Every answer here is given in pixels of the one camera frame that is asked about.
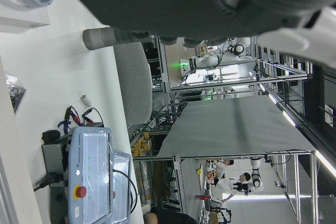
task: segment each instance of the red emergency stop button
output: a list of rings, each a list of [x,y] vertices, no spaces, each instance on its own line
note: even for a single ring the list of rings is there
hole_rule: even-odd
[[[85,186],[80,186],[76,190],[76,196],[78,198],[84,198],[86,195],[86,187]]]

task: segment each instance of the gray chair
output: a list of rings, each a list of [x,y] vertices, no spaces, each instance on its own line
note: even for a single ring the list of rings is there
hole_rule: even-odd
[[[152,77],[140,42],[114,48],[127,125],[145,123],[152,112]]]

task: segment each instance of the white table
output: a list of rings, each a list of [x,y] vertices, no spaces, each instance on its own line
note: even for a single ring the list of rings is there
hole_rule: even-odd
[[[80,101],[82,94],[100,111],[105,126],[112,128],[113,147],[130,153],[113,48],[89,51],[81,39],[84,29],[102,24],[78,0],[54,0],[48,12],[50,26],[22,34],[0,33],[3,67],[19,77],[27,89],[15,116],[22,142],[21,145],[16,139],[15,145],[21,145],[26,156],[17,158],[20,162],[27,161],[25,167],[32,180],[23,181],[26,190],[28,184],[35,186],[45,175],[40,148],[42,132],[56,129],[69,105],[82,114],[86,110]],[[94,120],[99,119],[94,112],[90,115]],[[2,148],[6,146],[2,152],[13,151],[10,146],[13,140],[3,141],[7,142],[1,142]],[[14,166],[8,169],[9,173],[13,172],[8,176],[14,176]],[[134,170],[132,179],[135,182]],[[48,195],[48,187],[35,192],[43,224],[50,223]],[[131,215],[131,223],[142,223],[140,204]]]

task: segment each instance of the ceiling light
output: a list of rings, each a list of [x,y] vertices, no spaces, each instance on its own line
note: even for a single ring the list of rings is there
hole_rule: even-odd
[[[326,160],[319,151],[315,152],[316,157],[325,165],[325,167],[336,177],[336,169]]]
[[[295,199],[295,195],[290,194],[289,198]],[[300,198],[311,198],[310,195],[300,195]],[[285,195],[236,195],[231,200],[263,200],[263,199],[286,199]]]
[[[289,115],[285,111],[283,111],[282,113],[285,116],[285,118],[287,119],[287,121],[290,122],[290,124],[295,127],[295,122],[289,117]]]
[[[268,97],[272,100],[272,102],[273,102],[274,104],[277,104],[277,100],[275,100],[275,98],[273,97],[273,95],[268,94]]]
[[[265,89],[264,85],[262,85],[262,84],[259,84],[259,86],[260,86],[260,88],[263,90],[263,92],[265,92],[265,91],[266,91],[266,89]]]

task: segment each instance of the white lab coat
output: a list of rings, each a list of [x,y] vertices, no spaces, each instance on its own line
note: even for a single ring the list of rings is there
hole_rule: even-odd
[[[232,195],[236,195],[238,191],[234,189],[234,187],[237,187],[237,186],[234,186],[233,184],[237,182],[240,182],[240,181],[234,178],[221,178],[219,179],[216,187],[223,189],[224,193],[230,193]]]
[[[214,164],[216,165],[215,170],[217,171],[217,177],[221,178],[224,170],[227,168],[227,165],[220,161],[215,161]]]

